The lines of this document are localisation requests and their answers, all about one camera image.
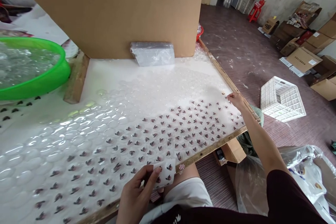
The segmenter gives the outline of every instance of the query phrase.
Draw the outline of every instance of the green cloth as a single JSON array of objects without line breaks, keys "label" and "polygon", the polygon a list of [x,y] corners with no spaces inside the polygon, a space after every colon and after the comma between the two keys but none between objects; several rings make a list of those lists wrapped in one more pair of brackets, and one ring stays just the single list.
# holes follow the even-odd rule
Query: green cloth
[{"label": "green cloth", "polygon": [[[264,114],[261,112],[260,108],[254,107],[250,105],[251,108],[254,110],[254,112],[259,116],[260,118],[260,126],[264,126]],[[256,151],[253,148],[252,141],[249,135],[249,132],[246,131],[243,134],[237,136],[237,140],[240,143],[241,147],[243,148],[246,155],[258,157]]]},{"label": "green cloth", "polygon": [[336,155],[336,142],[335,141],[332,141],[331,143],[331,151],[332,153]]}]

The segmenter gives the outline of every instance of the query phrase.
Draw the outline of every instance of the floor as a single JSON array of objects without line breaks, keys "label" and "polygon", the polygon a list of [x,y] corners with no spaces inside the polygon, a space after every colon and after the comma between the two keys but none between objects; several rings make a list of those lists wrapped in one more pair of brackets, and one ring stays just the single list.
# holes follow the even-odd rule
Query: floor
[{"label": "floor", "polygon": [[[331,104],[312,90],[305,78],[299,78],[279,61],[281,54],[266,36],[235,9],[202,5],[199,22],[201,36],[246,100],[260,107],[260,87],[273,76],[298,86],[307,116],[279,122],[265,115],[264,129],[280,146],[313,144],[322,149],[336,166],[336,156],[329,150],[336,136],[336,112]],[[237,211],[237,201],[226,166],[219,167],[213,155],[196,163],[215,207]]]}]

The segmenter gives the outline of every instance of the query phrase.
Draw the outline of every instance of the hand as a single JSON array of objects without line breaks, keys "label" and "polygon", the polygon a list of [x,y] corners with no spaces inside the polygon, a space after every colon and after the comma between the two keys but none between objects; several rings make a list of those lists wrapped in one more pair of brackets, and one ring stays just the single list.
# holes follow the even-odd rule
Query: hand
[{"label": "hand", "polygon": [[[161,171],[161,167],[153,171],[153,165],[146,165],[126,183],[121,193],[117,224],[138,224],[141,221]],[[148,177],[145,187],[140,188],[141,182]]]},{"label": "hand", "polygon": [[227,99],[239,110],[244,109],[244,98],[240,93],[231,93],[227,96]]}]

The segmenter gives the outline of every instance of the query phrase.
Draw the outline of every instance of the red plastic stool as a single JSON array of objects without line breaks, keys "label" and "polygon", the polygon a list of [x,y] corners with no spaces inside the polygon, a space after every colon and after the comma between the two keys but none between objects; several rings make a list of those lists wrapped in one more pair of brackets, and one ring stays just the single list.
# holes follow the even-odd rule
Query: red plastic stool
[{"label": "red plastic stool", "polygon": [[264,6],[265,0],[260,0],[259,2],[255,2],[253,9],[251,10],[250,14],[248,15],[248,21],[251,23],[252,21],[257,21],[260,13],[261,7]]}]

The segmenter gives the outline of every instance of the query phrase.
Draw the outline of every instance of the white shorts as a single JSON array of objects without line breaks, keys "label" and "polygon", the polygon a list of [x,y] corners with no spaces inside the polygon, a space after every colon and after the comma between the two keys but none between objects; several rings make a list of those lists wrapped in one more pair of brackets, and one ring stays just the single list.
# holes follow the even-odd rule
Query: white shorts
[{"label": "white shorts", "polygon": [[186,208],[212,207],[212,202],[203,181],[198,177],[189,178],[175,186],[166,195],[163,204],[147,212],[140,224],[151,223],[175,205]]}]

